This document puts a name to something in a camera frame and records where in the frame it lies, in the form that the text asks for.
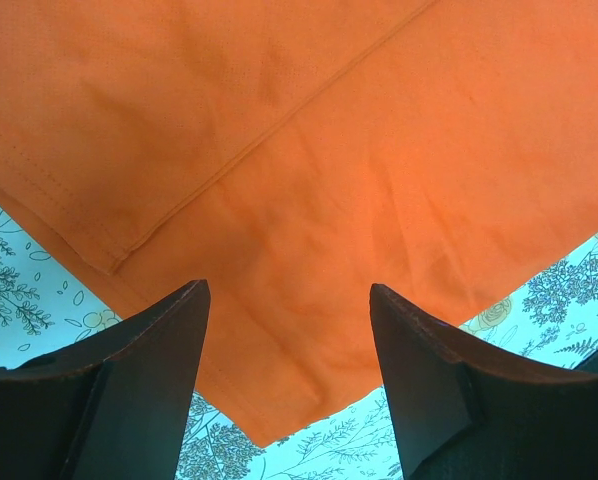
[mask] orange fabric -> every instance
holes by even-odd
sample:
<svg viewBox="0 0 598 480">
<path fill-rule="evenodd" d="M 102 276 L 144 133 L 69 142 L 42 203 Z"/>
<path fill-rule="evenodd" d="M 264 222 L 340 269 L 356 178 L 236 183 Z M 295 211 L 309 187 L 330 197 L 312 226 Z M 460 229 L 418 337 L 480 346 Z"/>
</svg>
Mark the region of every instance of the orange fabric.
<svg viewBox="0 0 598 480">
<path fill-rule="evenodd" d="M 387 283 L 457 325 L 598 231 L 598 0 L 0 0 L 0 204 L 266 445 L 381 383 Z"/>
</svg>

